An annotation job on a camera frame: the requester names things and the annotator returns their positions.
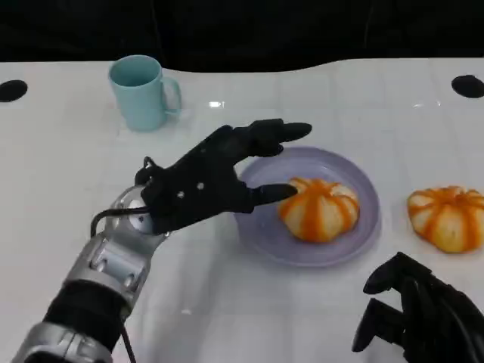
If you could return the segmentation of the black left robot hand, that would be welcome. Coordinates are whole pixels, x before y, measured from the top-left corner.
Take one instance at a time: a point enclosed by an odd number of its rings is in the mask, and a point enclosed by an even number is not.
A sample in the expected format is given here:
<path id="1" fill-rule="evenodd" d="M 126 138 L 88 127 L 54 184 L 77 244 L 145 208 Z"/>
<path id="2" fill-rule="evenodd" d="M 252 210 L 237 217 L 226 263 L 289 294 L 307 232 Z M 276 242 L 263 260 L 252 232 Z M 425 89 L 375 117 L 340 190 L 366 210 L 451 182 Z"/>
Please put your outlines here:
<path id="1" fill-rule="evenodd" d="M 289 184 L 250 188 L 235 172 L 248 157 L 275 157 L 288 141 L 307 136 L 308 123 L 264 119 L 248 126 L 224 125 L 172 166 L 158 166 L 150 157 L 135 176 L 141 197 L 157 232 L 177 231 L 220 213 L 251 213 L 257 206 L 292 197 Z"/>

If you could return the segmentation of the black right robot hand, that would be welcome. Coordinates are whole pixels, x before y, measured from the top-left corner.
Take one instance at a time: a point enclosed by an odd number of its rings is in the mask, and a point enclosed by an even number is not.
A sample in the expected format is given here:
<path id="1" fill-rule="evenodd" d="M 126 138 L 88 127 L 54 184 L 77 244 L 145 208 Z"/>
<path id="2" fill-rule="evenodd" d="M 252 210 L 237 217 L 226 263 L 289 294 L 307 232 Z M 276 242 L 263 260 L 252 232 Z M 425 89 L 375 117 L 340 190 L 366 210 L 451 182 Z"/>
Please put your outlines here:
<path id="1" fill-rule="evenodd" d="M 398 252 L 367 279 L 364 293 L 399 292 L 402 310 L 370 299 L 352 343 L 364 351 L 378 337 L 403 348 L 408 362 L 481 362 L 483 314 L 463 292 Z"/>

